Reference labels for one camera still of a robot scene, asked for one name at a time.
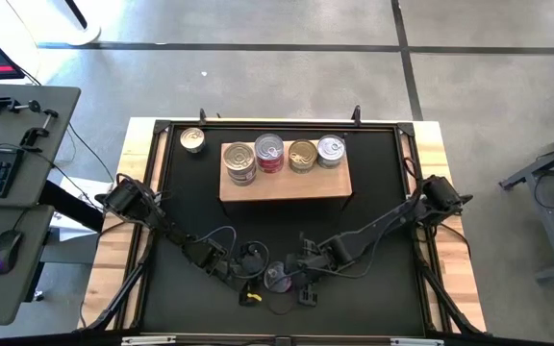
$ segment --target gray desk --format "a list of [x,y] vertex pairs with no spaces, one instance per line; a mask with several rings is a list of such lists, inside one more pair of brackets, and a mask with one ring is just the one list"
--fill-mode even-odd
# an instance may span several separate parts
[[[20,103],[37,100],[43,110],[52,109],[59,113],[59,117],[51,120],[48,125],[50,136],[39,138],[36,143],[42,149],[42,155],[53,161],[80,96],[80,89],[58,86],[0,85],[0,97],[4,96],[13,97]],[[0,143],[18,145],[27,129],[42,126],[45,119],[45,115],[29,110],[23,110],[18,114],[2,111]],[[0,234],[13,227],[25,208],[31,208],[17,227],[24,237],[16,266],[10,273],[0,275],[0,325],[12,323],[20,303],[25,300],[28,292],[32,292],[37,282],[36,278],[41,268],[39,258],[54,210],[69,215],[65,209],[71,205],[76,212],[90,210],[92,213],[97,213],[97,217],[101,220],[101,213],[88,208],[83,202],[47,182],[50,169],[47,161],[25,153],[8,197],[0,198]]]

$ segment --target can lid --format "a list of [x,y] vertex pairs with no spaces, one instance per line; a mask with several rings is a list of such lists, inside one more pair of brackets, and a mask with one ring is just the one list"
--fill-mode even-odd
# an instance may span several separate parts
[[289,149],[290,160],[299,165],[314,163],[317,158],[315,145],[306,139],[296,140]]
[[223,153],[223,160],[229,169],[247,169],[255,163],[254,151],[245,143],[232,143]]
[[264,134],[256,139],[256,155],[260,159],[275,160],[284,154],[284,141],[274,134]]
[[188,149],[194,149],[204,142],[204,133],[197,128],[188,128],[181,133],[181,145]]
[[317,152],[326,160],[339,160],[345,154],[345,143],[334,135],[323,136],[317,143]]

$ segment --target wooden table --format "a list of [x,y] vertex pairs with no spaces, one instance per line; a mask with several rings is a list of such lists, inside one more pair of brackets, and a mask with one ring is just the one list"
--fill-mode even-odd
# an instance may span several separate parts
[[[163,118],[133,117],[130,119],[117,172],[125,173],[139,180],[143,179],[151,145],[153,126],[158,119]],[[426,178],[435,174],[450,180],[450,170],[441,139],[440,124],[434,121],[417,121],[414,122],[414,127],[418,156],[424,177]],[[151,180],[151,188],[154,190],[156,190],[159,180],[159,172],[161,171],[159,168],[162,166],[164,147],[165,136],[160,137],[158,141],[158,155]],[[407,152],[407,150],[407,147],[404,145],[404,151]],[[118,221],[116,217],[108,215],[104,222],[104,228],[108,228]],[[463,233],[460,217],[450,217],[444,223]],[[100,312],[111,301],[123,281],[125,263],[132,240],[132,230],[132,225],[124,225],[100,238],[83,305],[83,315],[88,323],[91,323],[98,317]],[[145,239],[146,233],[141,238],[140,249],[143,248],[143,241]],[[484,317],[478,299],[478,290],[466,245],[461,239],[443,227],[439,227],[435,241],[446,291],[469,321],[478,329],[485,330]],[[130,302],[127,305],[124,321],[125,327],[130,325],[134,317],[134,309],[138,297],[138,285],[130,295]],[[433,323],[438,330],[441,330],[440,309],[437,298],[428,285],[427,291]]]

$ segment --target wooden platform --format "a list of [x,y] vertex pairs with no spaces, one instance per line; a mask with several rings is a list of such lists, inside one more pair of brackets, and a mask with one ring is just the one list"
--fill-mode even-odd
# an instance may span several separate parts
[[[142,179],[148,160],[153,126],[155,120],[158,119],[163,118],[134,117],[130,119],[117,172],[126,173],[136,179]],[[450,169],[441,139],[440,124],[435,121],[415,121],[413,123],[418,156],[424,177],[426,178],[435,174],[451,180]],[[404,151],[409,150],[405,139],[402,140],[402,143],[404,144]],[[165,136],[160,138],[158,144],[158,159],[162,157],[164,147]],[[157,160],[154,167],[155,174],[151,181],[151,187],[154,189],[159,178],[158,172],[160,172],[159,168],[161,165],[161,160]],[[111,226],[115,222],[117,222],[116,219],[107,216],[104,228]],[[450,217],[445,223],[461,234],[463,233],[460,217]],[[100,238],[95,262],[88,282],[85,303],[82,307],[83,315],[88,323],[97,318],[120,288],[131,239],[132,226],[130,225],[122,226]],[[471,269],[466,245],[458,237],[442,227],[438,229],[435,242],[440,258],[444,287],[469,321],[478,329],[485,330],[485,321],[480,308],[476,281]],[[430,288],[427,291],[429,292],[433,323],[438,330],[441,330],[437,298]],[[126,327],[130,325],[134,316],[136,299],[137,291],[134,290],[131,294],[131,302],[128,304],[125,316],[124,326]]]
[[[317,146],[317,140],[311,140]],[[293,140],[284,141],[286,156]],[[231,143],[221,144],[221,157]],[[254,149],[254,143],[245,143]],[[347,155],[339,166],[326,169],[317,162],[305,174],[293,172],[284,158],[284,167],[277,173],[264,173],[258,169],[256,180],[248,186],[235,185],[228,176],[228,168],[221,160],[219,174],[219,199],[223,202],[261,201],[280,199],[348,197],[352,194]]]

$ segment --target computer mouse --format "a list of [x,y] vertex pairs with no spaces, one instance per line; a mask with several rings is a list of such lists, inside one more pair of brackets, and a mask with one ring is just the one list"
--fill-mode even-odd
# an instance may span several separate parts
[[17,230],[0,234],[0,275],[8,274],[14,268],[22,238],[23,233]]

